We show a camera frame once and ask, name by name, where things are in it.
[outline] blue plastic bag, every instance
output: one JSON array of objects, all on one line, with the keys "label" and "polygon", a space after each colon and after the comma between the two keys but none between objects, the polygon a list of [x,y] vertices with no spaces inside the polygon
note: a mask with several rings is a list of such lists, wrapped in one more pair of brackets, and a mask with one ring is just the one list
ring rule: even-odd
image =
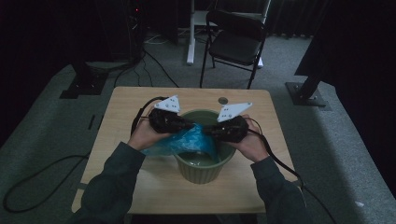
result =
[{"label": "blue plastic bag", "polygon": [[200,152],[208,154],[218,161],[213,137],[202,132],[203,126],[195,123],[190,130],[182,130],[168,138],[158,141],[154,146],[142,150],[147,156],[170,156],[182,152]]}]

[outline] black chair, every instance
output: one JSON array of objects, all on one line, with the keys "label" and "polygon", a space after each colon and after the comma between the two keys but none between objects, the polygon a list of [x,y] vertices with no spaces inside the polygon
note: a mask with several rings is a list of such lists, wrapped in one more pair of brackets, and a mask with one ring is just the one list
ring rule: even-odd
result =
[{"label": "black chair", "polygon": [[[212,28],[217,29],[219,33],[214,32]],[[212,10],[206,14],[206,31],[208,37],[200,88],[204,81],[206,55],[209,52],[214,68],[215,62],[218,62],[250,71],[250,80],[247,85],[250,89],[267,33],[262,21],[223,10]]]}]

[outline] person's right hand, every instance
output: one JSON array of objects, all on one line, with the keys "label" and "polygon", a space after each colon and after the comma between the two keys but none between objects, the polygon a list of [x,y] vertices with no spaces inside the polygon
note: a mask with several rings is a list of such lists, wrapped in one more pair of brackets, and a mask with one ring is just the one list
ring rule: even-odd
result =
[{"label": "person's right hand", "polygon": [[[242,116],[248,124],[248,128],[256,133],[259,133],[260,130],[258,127],[254,126],[253,122],[249,119],[249,115]],[[246,158],[251,161],[257,162],[262,161],[268,157],[268,152],[264,146],[264,143],[260,139],[260,137],[251,132],[247,132],[247,136],[242,139],[239,143],[231,143],[227,142],[232,147],[238,149]]]}]

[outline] stand base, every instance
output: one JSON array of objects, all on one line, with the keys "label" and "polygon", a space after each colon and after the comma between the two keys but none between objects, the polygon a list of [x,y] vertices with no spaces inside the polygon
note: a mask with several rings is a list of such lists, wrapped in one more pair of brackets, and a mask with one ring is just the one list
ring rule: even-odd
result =
[{"label": "stand base", "polygon": [[302,99],[299,95],[300,88],[303,86],[303,83],[299,82],[286,82],[286,87],[288,88],[291,100],[295,105],[309,105],[309,106],[318,106],[320,110],[324,111],[332,111],[329,104],[324,101],[318,90],[312,94],[309,99]]},{"label": "stand base", "polygon": [[108,73],[94,75],[91,84],[81,85],[78,76],[75,76],[67,91],[63,91],[60,99],[77,99],[79,95],[100,95],[105,86]]}]

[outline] chair seat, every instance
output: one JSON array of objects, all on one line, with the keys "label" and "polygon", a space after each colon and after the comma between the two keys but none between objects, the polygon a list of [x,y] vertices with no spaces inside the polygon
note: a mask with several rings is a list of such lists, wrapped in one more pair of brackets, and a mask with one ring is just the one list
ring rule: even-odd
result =
[{"label": "chair seat", "polygon": [[221,31],[210,46],[209,54],[233,63],[252,65],[260,44],[259,41]]}]

